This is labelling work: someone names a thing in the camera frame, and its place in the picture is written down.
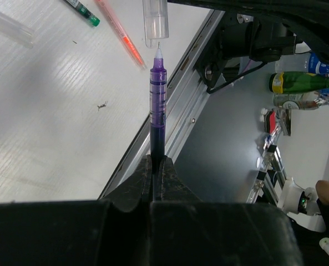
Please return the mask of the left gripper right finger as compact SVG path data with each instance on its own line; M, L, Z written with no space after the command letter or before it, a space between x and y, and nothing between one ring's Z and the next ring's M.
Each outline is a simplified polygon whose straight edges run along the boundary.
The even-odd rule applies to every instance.
M178 177L171 158L164 156L156 175L156 200L188 201L201 199Z

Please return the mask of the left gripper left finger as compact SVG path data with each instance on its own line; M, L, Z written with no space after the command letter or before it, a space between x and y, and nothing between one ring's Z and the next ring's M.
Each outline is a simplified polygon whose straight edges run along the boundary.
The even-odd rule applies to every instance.
M107 201L121 212L133 212L142 201L150 201L152 181L152 159L144 156L135 171L120 185L102 196L100 201Z

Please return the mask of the purple pen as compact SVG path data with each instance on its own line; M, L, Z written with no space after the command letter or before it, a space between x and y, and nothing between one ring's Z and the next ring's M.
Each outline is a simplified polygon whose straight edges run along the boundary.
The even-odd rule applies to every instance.
M150 153L160 162L165 154L167 70L160 44L150 70Z

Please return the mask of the green pen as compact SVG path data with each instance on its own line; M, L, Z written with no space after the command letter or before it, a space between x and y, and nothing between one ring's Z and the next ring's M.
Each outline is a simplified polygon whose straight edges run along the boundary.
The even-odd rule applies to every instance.
M100 20L79 0L65 0L73 9L84 17L92 27L97 27Z

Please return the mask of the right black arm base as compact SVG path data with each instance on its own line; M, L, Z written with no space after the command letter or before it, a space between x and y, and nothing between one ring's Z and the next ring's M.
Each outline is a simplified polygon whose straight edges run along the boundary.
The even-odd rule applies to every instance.
M269 26L265 19L239 23L237 14L223 15L195 63L209 94L267 64L259 45L268 41Z

